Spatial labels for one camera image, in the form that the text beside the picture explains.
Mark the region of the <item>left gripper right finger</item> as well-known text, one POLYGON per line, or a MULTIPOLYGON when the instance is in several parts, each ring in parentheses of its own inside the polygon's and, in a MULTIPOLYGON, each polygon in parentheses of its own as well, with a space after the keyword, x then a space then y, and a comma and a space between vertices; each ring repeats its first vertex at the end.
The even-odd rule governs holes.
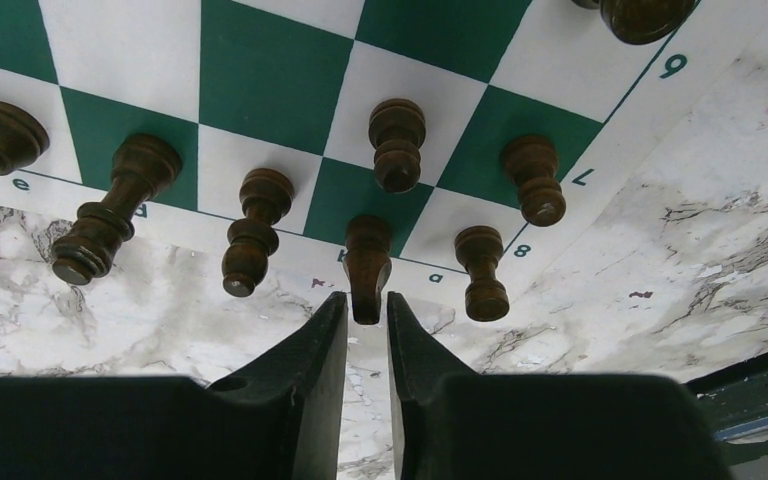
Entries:
POLYGON ((401 479, 727 479, 695 397, 639 374, 472 370, 387 298, 401 479))

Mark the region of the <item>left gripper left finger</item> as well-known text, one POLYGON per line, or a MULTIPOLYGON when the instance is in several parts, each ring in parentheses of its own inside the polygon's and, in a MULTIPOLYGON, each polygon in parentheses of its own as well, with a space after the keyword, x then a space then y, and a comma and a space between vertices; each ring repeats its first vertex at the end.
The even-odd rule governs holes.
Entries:
POLYGON ((184 376, 0 377, 0 479, 333 479, 347 298, 201 386, 184 376))

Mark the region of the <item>dark knight chess piece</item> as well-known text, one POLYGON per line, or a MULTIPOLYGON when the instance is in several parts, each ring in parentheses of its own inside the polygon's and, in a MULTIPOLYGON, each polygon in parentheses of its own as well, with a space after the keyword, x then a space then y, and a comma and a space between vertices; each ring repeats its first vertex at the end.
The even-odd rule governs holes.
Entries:
POLYGON ((345 235, 344 270, 348 277, 353 317, 360 325, 380 321, 381 295, 392 271, 392 231, 379 217, 360 215, 349 221, 345 235))

